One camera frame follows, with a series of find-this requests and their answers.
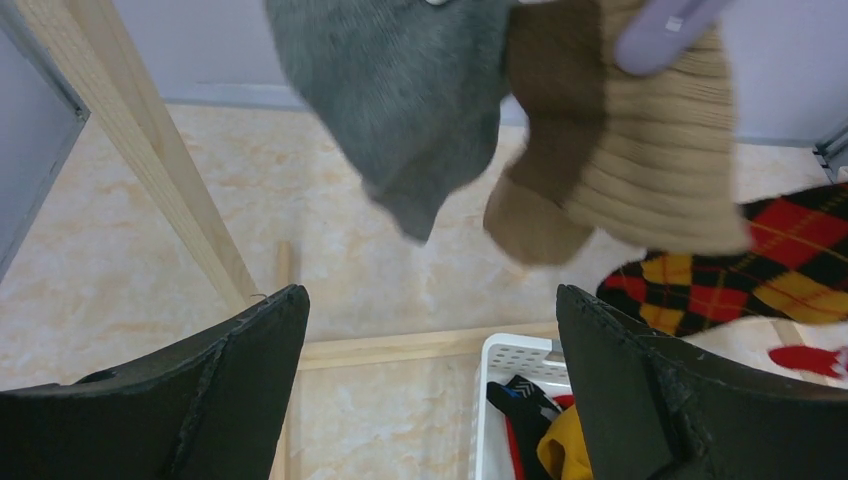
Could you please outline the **black blue sock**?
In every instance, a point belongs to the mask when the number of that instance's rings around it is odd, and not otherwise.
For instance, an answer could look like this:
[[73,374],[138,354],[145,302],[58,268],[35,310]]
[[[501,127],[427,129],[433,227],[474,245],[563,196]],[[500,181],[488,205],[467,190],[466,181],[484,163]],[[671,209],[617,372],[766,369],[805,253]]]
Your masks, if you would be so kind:
[[486,398],[505,417],[513,470],[517,479],[551,479],[537,447],[552,422],[563,412],[541,387],[520,375],[506,384],[488,382]]

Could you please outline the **red white patterned sock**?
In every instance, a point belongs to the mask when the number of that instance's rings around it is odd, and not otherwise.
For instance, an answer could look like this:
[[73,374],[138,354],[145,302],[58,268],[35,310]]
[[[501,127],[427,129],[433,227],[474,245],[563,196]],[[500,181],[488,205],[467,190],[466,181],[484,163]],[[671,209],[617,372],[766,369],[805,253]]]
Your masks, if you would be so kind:
[[806,345],[791,345],[768,351],[777,365],[800,372],[815,373],[825,377],[847,379],[847,347],[828,350]]

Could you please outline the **grey sock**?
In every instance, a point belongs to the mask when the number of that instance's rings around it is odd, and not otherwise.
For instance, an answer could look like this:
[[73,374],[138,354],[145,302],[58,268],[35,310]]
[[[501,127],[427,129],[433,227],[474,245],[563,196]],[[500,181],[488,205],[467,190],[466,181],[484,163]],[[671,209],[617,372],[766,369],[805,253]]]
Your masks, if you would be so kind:
[[509,1],[276,0],[281,70],[372,202],[424,243],[498,141]]

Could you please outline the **mustard striped sock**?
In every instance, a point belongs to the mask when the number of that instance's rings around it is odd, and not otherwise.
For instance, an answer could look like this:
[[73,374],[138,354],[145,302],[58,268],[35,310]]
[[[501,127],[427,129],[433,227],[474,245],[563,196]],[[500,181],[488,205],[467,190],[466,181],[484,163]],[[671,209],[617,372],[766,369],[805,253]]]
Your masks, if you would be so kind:
[[576,406],[551,423],[537,446],[537,456],[552,479],[594,479]]

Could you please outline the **argyle red yellow sock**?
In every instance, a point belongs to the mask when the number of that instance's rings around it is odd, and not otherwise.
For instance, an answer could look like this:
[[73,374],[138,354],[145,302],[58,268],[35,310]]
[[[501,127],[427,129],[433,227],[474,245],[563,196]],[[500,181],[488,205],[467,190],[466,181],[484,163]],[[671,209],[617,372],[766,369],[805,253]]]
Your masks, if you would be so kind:
[[607,276],[597,298],[676,337],[764,316],[805,324],[847,317],[847,186],[747,203],[752,247],[732,256],[650,251]]

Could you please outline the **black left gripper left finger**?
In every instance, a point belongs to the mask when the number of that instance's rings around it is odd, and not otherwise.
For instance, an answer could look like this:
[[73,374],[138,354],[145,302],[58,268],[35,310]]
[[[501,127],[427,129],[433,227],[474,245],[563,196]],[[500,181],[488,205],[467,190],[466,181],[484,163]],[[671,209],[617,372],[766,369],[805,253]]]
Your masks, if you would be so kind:
[[309,310],[290,285],[76,383],[3,392],[2,477],[268,478]]

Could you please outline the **red character sock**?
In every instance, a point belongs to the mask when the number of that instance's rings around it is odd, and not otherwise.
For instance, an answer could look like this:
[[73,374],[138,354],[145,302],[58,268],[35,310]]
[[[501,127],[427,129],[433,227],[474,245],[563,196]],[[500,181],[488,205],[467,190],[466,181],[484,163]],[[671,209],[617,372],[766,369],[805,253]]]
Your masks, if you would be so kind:
[[510,417],[506,417],[504,423],[515,478],[519,480],[551,479],[536,453],[536,448],[550,423],[541,428],[516,423]]

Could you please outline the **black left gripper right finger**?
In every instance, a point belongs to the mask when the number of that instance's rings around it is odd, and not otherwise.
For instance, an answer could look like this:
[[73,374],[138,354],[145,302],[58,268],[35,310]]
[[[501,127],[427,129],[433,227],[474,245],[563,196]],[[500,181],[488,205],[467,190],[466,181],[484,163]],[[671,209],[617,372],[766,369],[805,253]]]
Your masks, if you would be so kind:
[[843,479],[847,393],[655,330],[573,285],[556,316],[597,479]]

